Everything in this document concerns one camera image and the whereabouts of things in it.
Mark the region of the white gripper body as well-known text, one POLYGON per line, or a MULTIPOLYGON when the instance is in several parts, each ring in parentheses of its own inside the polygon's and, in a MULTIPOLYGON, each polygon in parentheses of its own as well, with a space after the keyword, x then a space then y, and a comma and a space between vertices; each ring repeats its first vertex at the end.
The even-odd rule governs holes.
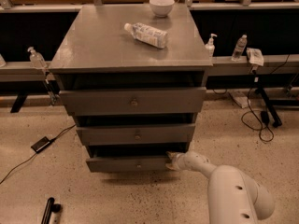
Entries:
POLYGON ((185 153, 176 153, 172 159, 172 167, 176 171, 189 170, 190 166, 185 161, 185 153))

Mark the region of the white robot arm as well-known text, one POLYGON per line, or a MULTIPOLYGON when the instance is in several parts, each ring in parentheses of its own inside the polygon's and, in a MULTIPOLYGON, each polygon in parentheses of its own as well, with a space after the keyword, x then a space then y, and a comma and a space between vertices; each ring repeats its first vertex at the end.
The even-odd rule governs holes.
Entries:
POLYGON ((230 165, 214 165, 193 150, 167 152, 167 167, 199 172, 208 179, 209 224, 258 224, 272 216, 275 202, 269 190, 230 165))

